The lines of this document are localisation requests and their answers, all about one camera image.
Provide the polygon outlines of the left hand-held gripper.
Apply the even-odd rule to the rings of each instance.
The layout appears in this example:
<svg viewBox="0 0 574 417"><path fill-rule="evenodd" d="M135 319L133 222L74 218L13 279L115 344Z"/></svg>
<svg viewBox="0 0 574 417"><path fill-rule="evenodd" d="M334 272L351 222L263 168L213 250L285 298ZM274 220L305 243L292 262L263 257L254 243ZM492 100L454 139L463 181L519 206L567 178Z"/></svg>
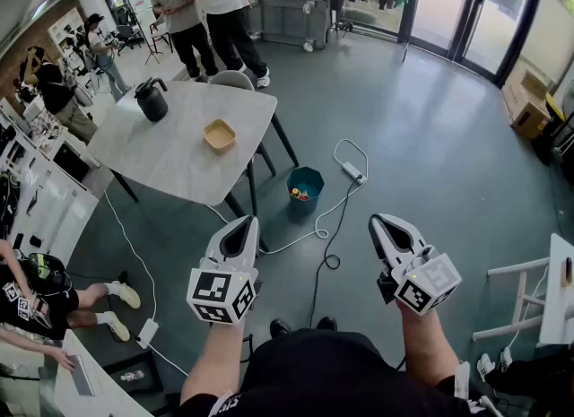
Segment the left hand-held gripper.
<svg viewBox="0 0 574 417"><path fill-rule="evenodd" d="M222 325L241 322L257 296L258 244L259 221L253 215L228 223L212 236L187 288L187 304L200 320Z"/></svg>

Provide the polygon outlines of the teal waste bin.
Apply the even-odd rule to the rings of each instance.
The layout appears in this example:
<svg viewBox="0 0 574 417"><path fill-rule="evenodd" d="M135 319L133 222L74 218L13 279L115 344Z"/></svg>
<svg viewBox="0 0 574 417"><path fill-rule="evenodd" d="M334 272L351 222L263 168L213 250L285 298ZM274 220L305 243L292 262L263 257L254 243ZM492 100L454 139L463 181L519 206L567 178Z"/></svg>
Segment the teal waste bin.
<svg viewBox="0 0 574 417"><path fill-rule="evenodd" d="M286 180L286 187L289 194L288 211L293 218L303 218L313 212L317 208L318 199L325 186L319 171L310 167L298 167L294 169ZM300 201L291 196L291 190L298 188L300 191L307 191L309 199L307 201Z"/></svg>

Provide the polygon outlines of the tan square bowl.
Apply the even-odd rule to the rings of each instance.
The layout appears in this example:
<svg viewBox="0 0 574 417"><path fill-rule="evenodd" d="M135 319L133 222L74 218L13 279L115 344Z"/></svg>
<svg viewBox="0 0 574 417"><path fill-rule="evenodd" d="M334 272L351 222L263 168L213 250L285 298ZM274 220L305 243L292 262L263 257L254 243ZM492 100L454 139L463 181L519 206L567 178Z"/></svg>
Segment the tan square bowl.
<svg viewBox="0 0 574 417"><path fill-rule="evenodd" d="M204 140L214 153L225 153L236 143L236 133L224 120L217 118L203 130Z"/></svg>

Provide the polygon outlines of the person's left forearm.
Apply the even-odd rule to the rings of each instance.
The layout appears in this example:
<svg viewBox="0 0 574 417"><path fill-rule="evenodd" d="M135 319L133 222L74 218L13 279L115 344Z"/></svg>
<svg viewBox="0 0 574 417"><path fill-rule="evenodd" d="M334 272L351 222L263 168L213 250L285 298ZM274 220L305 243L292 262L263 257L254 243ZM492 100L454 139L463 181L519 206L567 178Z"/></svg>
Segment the person's left forearm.
<svg viewBox="0 0 574 417"><path fill-rule="evenodd" d="M245 320L236 325L214 324L196 364L181 390L183 404L196 395L221 397L239 388Z"/></svg>

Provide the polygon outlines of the person's left black shoe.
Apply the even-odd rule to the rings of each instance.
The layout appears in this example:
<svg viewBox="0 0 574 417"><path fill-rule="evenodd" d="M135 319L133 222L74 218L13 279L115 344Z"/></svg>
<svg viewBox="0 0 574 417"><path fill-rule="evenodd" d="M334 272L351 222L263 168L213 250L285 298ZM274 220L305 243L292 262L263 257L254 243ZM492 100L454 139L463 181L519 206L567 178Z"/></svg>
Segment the person's left black shoe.
<svg viewBox="0 0 574 417"><path fill-rule="evenodd" d="M271 321L269 332L271 338L275 339L281 335L289 334L291 332L291 327L282 318L278 317Z"/></svg>

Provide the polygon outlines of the person's black clothing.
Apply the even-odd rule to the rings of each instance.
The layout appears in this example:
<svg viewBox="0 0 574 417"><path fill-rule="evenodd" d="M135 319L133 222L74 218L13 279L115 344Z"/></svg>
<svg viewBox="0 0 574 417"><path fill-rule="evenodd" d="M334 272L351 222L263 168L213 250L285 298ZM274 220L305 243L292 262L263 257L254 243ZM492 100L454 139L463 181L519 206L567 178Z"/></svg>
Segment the person's black clothing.
<svg viewBox="0 0 574 417"><path fill-rule="evenodd" d="M362 334L300 329L253 352L238 392L196 395L178 417L486 417L453 386L414 381Z"/></svg>

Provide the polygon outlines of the black thermal kettle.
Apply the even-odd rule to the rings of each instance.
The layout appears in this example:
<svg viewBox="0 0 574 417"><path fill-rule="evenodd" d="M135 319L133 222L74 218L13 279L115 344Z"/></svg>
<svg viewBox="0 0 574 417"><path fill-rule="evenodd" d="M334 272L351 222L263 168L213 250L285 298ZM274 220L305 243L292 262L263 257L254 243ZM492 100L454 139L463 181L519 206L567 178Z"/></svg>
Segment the black thermal kettle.
<svg viewBox="0 0 574 417"><path fill-rule="evenodd" d="M167 115L169 106L161 94L167 90L161 78L149 78L135 88L137 104L149 121L157 123Z"/></svg>

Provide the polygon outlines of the white side table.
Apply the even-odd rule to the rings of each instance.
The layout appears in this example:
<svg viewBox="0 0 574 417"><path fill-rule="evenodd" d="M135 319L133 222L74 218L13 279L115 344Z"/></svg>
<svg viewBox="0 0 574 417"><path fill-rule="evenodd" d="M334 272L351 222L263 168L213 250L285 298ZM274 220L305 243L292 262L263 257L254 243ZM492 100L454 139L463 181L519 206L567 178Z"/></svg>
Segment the white side table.
<svg viewBox="0 0 574 417"><path fill-rule="evenodd" d="M574 343L574 246L553 233L539 343Z"/></svg>

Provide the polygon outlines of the white shelf unit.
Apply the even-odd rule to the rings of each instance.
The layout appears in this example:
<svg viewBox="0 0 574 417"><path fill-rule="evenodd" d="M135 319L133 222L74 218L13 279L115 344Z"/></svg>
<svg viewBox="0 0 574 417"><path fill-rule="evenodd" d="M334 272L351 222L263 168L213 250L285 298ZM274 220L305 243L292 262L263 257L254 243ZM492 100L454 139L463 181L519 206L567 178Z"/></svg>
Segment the white shelf unit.
<svg viewBox="0 0 574 417"><path fill-rule="evenodd" d="M98 200L57 164L56 156L68 149L90 169L98 163L87 154L85 144L58 122L48 121L42 135L18 127L23 122L9 102L0 99L0 130L13 134L4 147L0 146L0 173L20 183L8 240L26 254L48 253L67 265Z"/></svg>

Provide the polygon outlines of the white curved desk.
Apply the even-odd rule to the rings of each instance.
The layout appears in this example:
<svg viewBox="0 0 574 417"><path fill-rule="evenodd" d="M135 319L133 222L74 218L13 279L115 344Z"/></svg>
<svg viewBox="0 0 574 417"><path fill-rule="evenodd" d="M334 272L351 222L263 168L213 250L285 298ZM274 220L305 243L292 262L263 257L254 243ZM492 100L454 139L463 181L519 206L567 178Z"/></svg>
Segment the white curved desk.
<svg viewBox="0 0 574 417"><path fill-rule="evenodd" d="M81 395L71 373L59 367L56 377L39 380L46 358L0 340L0 365L14 377L0 378L0 399L16 417L153 417L127 394L91 356L71 330L65 334L63 350L80 359L80 371L91 385L92 395Z"/></svg>

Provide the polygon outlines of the thin tripod stand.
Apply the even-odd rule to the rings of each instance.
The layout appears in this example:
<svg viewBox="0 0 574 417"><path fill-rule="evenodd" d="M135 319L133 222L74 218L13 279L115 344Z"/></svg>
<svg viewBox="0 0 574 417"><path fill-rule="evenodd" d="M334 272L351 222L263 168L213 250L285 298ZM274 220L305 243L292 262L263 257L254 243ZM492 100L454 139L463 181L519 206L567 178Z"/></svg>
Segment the thin tripod stand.
<svg viewBox="0 0 574 417"><path fill-rule="evenodd" d="M162 52L158 49L158 43L160 41L163 41L168 45L171 53L174 52L172 39L167 30L167 23L163 20L162 16L150 24L149 35L149 39L152 44L150 45L150 53L145 63L148 63L151 58L155 59L157 63L160 62L157 58L158 55L162 55Z"/></svg>

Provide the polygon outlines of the grey wheeled cart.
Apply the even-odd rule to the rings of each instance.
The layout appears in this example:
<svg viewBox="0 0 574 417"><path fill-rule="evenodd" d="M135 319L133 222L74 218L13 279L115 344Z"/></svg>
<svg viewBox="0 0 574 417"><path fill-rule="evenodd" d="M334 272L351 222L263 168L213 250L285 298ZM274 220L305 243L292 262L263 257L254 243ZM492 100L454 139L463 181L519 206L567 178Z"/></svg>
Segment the grey wheeled cart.
<svg viewBox="0 0 574 417"><path fill-rule="evenodd" d="M253 40L299 46L311 53L327 43L329 0L251 0L248 32Z"/></svg>

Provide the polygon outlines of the black office chair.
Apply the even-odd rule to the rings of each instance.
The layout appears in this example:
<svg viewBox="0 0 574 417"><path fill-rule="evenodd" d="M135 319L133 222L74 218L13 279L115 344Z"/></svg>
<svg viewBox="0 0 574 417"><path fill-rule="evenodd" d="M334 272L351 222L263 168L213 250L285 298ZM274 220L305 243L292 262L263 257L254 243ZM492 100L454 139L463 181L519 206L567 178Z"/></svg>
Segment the black office chair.
<svg viewBox="0 0 574 417"><path fill-rule="evenodd" d="M123 49L133 49L134 45L140 46L144 41L144 36L139 29L134 29L129 25L118 25L113 32L113 37L117 41L117 53L120 54Z"/></svg>

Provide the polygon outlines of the glass entrance door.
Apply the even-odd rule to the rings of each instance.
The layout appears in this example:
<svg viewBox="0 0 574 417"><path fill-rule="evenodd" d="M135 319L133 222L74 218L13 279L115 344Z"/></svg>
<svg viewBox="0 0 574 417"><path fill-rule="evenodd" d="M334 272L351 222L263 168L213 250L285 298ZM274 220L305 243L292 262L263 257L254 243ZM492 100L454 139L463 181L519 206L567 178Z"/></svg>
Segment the glass entrance door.
<svg viewBox="0 0 574 417"><path fill-rule="evenodd" d="M408 0L399 38L501 87L541 0Z"/></svg>

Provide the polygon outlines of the white wooden stool frame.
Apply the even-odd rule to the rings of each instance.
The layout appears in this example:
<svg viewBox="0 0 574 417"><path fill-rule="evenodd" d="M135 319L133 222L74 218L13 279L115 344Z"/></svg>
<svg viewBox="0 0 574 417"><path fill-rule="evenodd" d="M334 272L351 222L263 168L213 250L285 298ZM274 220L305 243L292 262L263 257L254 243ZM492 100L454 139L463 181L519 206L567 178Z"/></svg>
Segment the white wooden stool frame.
<svg viewBox="0 0 574 417"><path fill-rule="evenodd" d="M549 264L550 264L550 258L546 257L517 265L494 268L487 271L488 278L504 274L517 274L518 275L517 296L515 298L515 306L510 324L495 327L492 329L473 332L472 334L473 342L513 334L514 335L513 340L510 342L510 344L513 344L513 342L516 340L518 334L521 331L533 327L538 327L542 324L543 320L542 316L531 317L531 318L526 318L526 316L532 304L542 308L545 305L545 302L543 300L539 300L538 298L536 298L535 294L547 275ZM528 296L526 294L528 272L539 268L543 268L544 270L543 276L538 282L538 284L535 286L534 294Z"/></svg>

